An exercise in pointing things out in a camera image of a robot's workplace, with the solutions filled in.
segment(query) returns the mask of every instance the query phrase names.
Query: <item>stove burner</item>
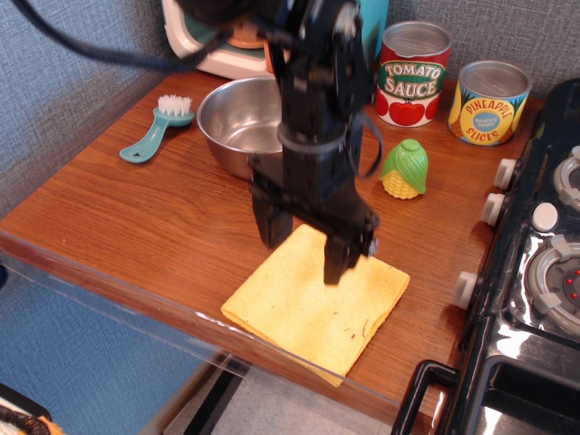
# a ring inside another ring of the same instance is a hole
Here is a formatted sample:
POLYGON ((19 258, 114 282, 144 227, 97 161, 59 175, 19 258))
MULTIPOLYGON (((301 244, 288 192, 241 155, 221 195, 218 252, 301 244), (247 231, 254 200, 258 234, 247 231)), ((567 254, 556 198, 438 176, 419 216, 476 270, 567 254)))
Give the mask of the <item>stove burner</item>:
POLYGON ((567 206, 580 211, 580 146, 572 148, 570 158, 556 168, 554 184, 558 197, 567 206))
POLYGON ((558 326, 580 335, 580 243, 555 236, 527 271, 534 307, 558 326))

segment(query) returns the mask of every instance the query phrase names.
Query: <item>toy brush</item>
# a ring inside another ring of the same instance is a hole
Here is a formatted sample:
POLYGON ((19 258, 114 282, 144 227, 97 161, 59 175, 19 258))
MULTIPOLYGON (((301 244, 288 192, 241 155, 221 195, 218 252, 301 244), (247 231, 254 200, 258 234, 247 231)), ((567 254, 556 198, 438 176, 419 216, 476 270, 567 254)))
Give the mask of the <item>toy brush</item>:
POLYGON ((176 95, 159 98, 159 106, 153 110, 155 120, 143 139, 119 153, 121 158, 131 163, 143 163, 155 155, 160 148, 163 135, 168 127, 183 127, 193 121, 191 99, 176 95))

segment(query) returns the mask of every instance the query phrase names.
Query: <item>pineapple slices can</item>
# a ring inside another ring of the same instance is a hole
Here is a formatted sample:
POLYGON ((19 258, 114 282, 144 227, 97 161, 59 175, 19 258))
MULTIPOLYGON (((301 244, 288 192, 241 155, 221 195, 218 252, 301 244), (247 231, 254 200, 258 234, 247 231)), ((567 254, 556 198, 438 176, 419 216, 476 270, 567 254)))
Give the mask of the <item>pineapple slices can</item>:
POLYGON ((492 146, 512 138, 532 79, 521 68, 499 61, 469 63, 459 71, 449 129, 467 143, 492 146))

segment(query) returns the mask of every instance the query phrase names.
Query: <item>white bristles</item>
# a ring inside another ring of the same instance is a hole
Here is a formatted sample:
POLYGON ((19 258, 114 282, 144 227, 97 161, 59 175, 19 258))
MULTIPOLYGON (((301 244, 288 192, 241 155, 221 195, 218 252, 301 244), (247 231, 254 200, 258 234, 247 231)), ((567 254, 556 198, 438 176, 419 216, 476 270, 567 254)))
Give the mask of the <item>white bristles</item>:
POLYGON ((189 97, 163 95, 159 98, 159 110, 166 115, 185 116, 189 113, 190 107, 191 99, 189 97))

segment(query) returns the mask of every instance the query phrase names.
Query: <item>wooden countertop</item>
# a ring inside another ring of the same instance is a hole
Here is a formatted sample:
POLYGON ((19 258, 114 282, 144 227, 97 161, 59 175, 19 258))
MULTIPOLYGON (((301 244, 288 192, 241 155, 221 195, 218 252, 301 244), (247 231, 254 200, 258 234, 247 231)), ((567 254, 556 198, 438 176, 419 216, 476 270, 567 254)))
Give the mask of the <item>wooden countertop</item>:
MULTIPOLYGON (((170 129, 146 164, 119 157, 147 132, 161 95, 188 95, 195 111, 226 81, 203 72, 169 77, 0 222, 0 249, 392 423, 417 363, 458 366, 465 314, 451 304, 453 289, 460 271, 483 266, 493 237, 480 222, 485 199, 497 191, 501 159, 520 156, 543 102, 528 101, 515 138, 490 148, 450 133, 452 82, 436 120, 424 127, 393 127, 369 108, 385 155, 403 139, 423 145, 430 160, 427 193, 399 200, 384 192, 378 174, 357 181, 382 220, 377 257, 411 275, 411 283, 348 374, 352 382, 335 389, 228 328, 220 313, 269 253, 257 234, 247 183, 218 166, 195 122, 170 129)), ((375 155, 375 140, 365 132, 362 170, 375 155)), ((435 413, 439 400, 436 391, 430 394, 424 416, 435 413)))

